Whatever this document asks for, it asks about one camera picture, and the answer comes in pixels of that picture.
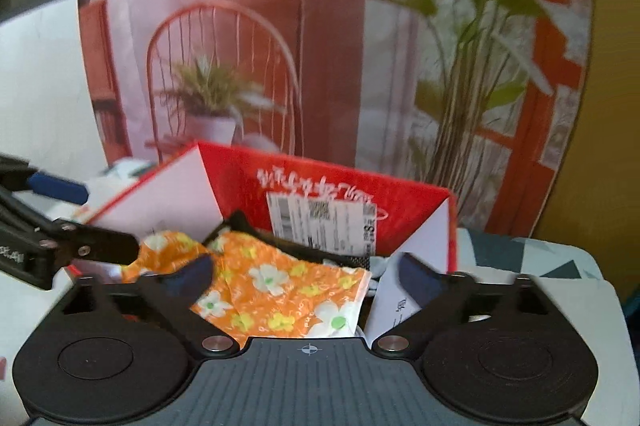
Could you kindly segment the white panel board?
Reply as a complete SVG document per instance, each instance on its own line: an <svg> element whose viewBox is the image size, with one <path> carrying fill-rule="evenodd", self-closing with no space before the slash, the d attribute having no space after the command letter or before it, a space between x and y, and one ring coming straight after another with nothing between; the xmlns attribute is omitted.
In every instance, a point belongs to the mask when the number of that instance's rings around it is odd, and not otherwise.
<svg viewBox="0 0 640 426"><path fill-rule="evenodd" d="M0 46L1 153L73 180L105 169L77 0L51 1L2 22Z"/></svg>

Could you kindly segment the orange floral oven mitt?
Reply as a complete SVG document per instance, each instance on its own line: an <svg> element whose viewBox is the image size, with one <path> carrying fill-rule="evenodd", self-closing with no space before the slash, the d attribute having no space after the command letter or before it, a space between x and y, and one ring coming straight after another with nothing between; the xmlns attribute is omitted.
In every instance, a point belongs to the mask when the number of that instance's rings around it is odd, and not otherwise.
<svg viewBox="0 0 640 426"><path fill-rule="evenodd" d="M368 270L296 259L243 232L224 232L207 245L182 232L152 234L137 260L122 268L122 280L173 274L202 257L213 261L213 281L191 310L240 345L251 337L356 334Z"/></svg>

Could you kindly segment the red cardboard box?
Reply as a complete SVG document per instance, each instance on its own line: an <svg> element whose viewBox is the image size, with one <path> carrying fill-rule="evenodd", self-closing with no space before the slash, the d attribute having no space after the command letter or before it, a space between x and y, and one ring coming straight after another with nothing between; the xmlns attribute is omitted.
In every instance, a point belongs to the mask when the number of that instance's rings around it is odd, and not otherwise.
<svg viewBox="0 0 640 426"><path fill-rule="evenodd" d="M399 288L401 253L439 272L457 267L456 202L443 188L360 170L200 142L113 195L88 224L135 235L162 231L203 245L246 233L313 264L363 268L383 294L368 337L413 312Z"/></svg>

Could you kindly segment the printed living room backdrop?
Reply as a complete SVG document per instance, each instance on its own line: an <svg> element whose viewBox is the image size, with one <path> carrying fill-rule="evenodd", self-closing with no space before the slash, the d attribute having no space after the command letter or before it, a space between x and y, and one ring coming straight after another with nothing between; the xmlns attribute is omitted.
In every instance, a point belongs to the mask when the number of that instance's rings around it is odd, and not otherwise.
<svg viewBox="0 0 640 426"><path fill-rule="evenodd" d="M79 0L108 160L192 140L449 189L528 235L582 96L592 0Z"/></svg>

